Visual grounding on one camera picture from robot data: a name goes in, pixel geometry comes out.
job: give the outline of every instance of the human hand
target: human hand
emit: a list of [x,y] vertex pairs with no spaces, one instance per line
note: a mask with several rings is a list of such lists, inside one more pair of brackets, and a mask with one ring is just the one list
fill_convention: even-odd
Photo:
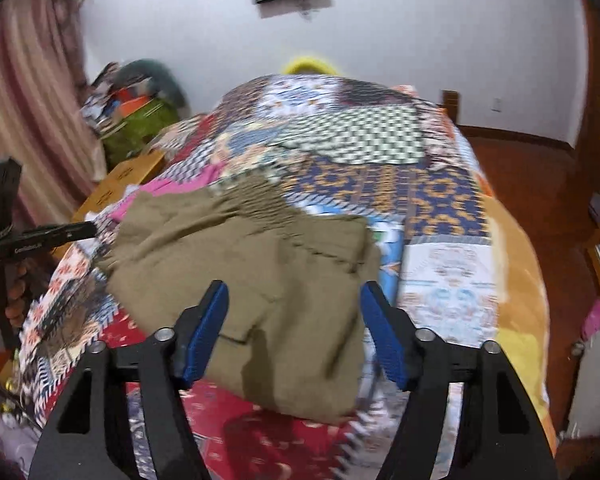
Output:
[[[18,266],[18,277],[21,278],[27,273],[27,267],[24,264]],[[11,322],[11,325],[20,328],[24,323],[24,300],[22,295],[24,294],[27,284],[24,280],[16,280],[13,286],[7,293],[9,304],[4,310],[5,316]]]

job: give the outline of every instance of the bed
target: bed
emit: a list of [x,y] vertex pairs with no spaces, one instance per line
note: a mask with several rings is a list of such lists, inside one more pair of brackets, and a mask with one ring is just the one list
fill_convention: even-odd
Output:
[[[366,216],[381,250],[379,283],[390,303],[448,341],[478,347],[497,340],[555,449],[544,388],[548,305],[538,261],[443,109],[409,86],[272,75],[235,88],[200,124],[182,131],[161,178],[188,182],[221,160],[224,170],[211,186],[221,189],[257,171],[311,214]],[[331,149],[333,139],[346,149]],[[93,265],[115,240],[115,209],[94,219],[97,239],[65,254],[48,293],[27,317],[22,392],[40,424],[88,343],[100,338],[114,347],[144,339]],[[53,323],[41,330],[50,312]],[[216,478],[375,478],[408,395],[378,371],[368,333],[364,343],[359,408],[339,426],[261,410],[205,380],[182,392]],[[461,399],[461,384],[453,384],[432,478],[448,471]],[[134,385],[128,406],[139,470],[154,478]]]

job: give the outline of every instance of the blue gripper pad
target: blue gripper pad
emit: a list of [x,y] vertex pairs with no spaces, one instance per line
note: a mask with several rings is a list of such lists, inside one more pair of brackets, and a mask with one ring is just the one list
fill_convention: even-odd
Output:
[[422,358],[414,346],[415,327],[408,314],[392,307],[376,282],[360,290],[360,309],[376,345],[378,361],[387,378],[403,391],[419,377]]
[[216,340],[229,310],[229,288],[214,280],[198,306],[190,307],[174,325],[177,343],[173,375],[180,389],[189,389],[205,374]]

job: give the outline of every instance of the striped curtain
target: striped curtain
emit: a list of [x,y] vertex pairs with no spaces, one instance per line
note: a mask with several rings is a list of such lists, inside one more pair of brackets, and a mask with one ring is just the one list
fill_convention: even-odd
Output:
[[94,187],[77,19],[77,0],[0,3],[0,157],[24,166],[15,211],[24,225],[67,222]]

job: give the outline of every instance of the wooden floor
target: wooden floor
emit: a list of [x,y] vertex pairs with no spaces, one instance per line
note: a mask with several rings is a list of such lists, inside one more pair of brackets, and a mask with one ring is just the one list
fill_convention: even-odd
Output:
[[571,345],[598,294],[582,248],[594,230],[587,213],[590,192],[574,176],[574,160],[563,150],[509,140],[469,140],[497,197],[538,254],[551,315],[546,384],[559,432],[566,426],[576,374]]

